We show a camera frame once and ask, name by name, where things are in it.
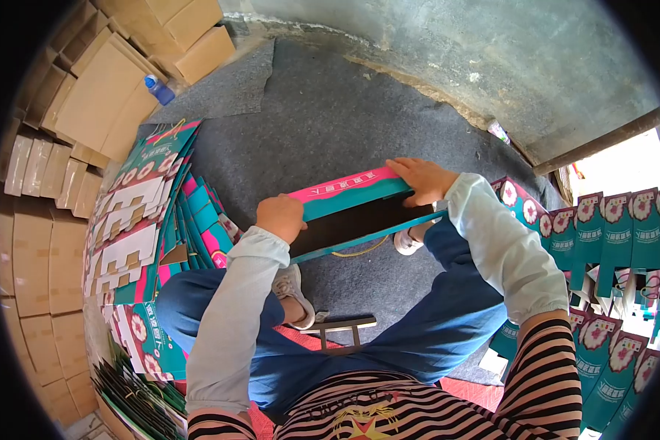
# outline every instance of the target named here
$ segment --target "blue jeans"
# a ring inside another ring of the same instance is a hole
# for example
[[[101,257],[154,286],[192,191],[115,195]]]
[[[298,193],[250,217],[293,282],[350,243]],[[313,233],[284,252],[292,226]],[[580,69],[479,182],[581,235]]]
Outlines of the blue jeans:
[[[283,414],[323,379],[350,370],[398,371],[432,384],[474,353],[506,321],[503,297],[477,272],[467,242],[448,219],[428,229],[424,242],[445,272],[400,321],[357,353],[329,356],[284,337],[273,329],[284,313],[270,293],[250,365],[250,399],[268,413]],[[187,353],[224,275],[224,269],[189,270],[159,292],[159,323]]]

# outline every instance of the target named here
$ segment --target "striped shirt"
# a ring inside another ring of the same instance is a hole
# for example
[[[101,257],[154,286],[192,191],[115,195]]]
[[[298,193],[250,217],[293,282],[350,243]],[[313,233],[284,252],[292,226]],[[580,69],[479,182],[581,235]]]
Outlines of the striped shirt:
[[[329,377],[301,397],[274,438],[576,439],[581,387],[569,323],[541,322],[521,342],[496,412],[391,371]],[[204,408],[188,416],[188,438],[255,439],[237,415]]]

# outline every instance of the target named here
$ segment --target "hand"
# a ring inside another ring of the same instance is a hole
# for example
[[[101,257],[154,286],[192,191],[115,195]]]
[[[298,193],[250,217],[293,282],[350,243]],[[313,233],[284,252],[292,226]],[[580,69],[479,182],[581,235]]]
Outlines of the hand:
[[[423,159],[396,158],[387,159],[386,165],[401,176],[416,194],[406,198],[403,205],[407,208],[430,205],[442,200],[459,173],[444,170],[434,162]]]
[[[265,198],[257,206],[257,226],[291,244],[301,230],[308,229],[303,221],[303,203],[285,194]]]

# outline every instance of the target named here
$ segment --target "white sneaker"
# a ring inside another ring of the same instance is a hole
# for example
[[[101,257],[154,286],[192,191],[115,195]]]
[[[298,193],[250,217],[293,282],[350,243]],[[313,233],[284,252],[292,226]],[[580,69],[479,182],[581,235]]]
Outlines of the white sneaker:
[[[409,235],[410,228],[396,232],[393,235],[393,247],[402,255],[413,255],[415,251],[423,247],[423,243],[416,242]]]
[[[300,291],[300,269],[297,264],[290,265],[286,269],[279,269],[272,283],[272,292],[278,299],[292,296],[303,306],[305,318],[298,322],[291,322],[292,326],[299,330],[306,330],[313,326],[315,323],[315,310],[313,310],[310,301],[305,299]]]

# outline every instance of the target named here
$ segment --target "gray carpet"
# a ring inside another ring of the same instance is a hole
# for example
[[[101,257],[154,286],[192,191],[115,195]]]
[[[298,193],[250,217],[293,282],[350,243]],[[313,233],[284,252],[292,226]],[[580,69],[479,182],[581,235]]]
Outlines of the gray carpet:
[[[269,40],[195,83],[151,115],[146,123],[176,123],[183,118],[221,118],[261,111],[264,85],[272,75],[273,57],[274,40]]]
[[[549,182],[533,177],[510,146],[470,126],[452,107],[342,56],[290,41],[276,43],[259,113],[203,122],[192,171],[217,189],[230,218],[247,228],[266,197],[376,168],[396,156],[478,172],[490,181],[509,175],[547,208],[559,207]],[[405,257],[390,240],[362,256],[325,256],[300,268],[304,293],[330,319],[376,316],[378,326],[360,330],[362,342],[404,316],[440,272],[424,249]],[[344,333],[329,339],[350,344]],[[477,367],[484,350],[450,376],[499,384]]]

